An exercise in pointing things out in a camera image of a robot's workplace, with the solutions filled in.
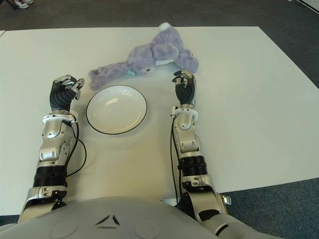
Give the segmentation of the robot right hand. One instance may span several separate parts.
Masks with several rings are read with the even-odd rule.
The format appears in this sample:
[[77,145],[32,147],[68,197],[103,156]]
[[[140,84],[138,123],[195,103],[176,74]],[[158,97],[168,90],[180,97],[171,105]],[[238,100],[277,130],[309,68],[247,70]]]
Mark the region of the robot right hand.
[[196,78],[188,70],[183,69],[174,73],[172,82],[175,83],[175,93],[181,105],[195,107]]

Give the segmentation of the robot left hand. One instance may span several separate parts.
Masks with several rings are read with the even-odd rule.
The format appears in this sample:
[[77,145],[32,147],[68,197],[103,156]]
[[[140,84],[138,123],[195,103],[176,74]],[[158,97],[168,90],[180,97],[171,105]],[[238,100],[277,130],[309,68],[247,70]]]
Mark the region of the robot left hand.
[[70,111],[71,103],[78,100],[85,80],[77,80],[71,75],[64,75],[55,79],[52,83],[49,102],[52,111]]

